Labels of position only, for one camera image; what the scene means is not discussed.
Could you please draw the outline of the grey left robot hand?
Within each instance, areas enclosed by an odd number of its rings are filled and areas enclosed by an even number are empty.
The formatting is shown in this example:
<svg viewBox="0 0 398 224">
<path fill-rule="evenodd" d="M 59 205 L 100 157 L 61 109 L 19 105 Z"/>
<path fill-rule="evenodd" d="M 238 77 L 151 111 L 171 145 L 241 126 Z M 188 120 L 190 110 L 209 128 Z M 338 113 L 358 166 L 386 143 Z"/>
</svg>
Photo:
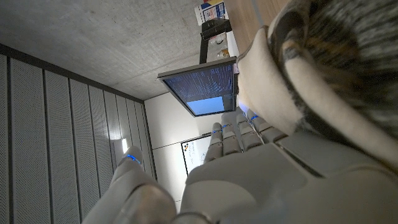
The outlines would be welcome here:
<svg viewBox="0 0 398 224">
<path fill-rule="evenodd" d="M 181 206 L 130 148 L 85 223 L 396 223 L 397 175 L 350 147 L 301 132 L 257 132 L 254 113 L 213 126 L 205 163 L 189 173 Z"/>
</svg>

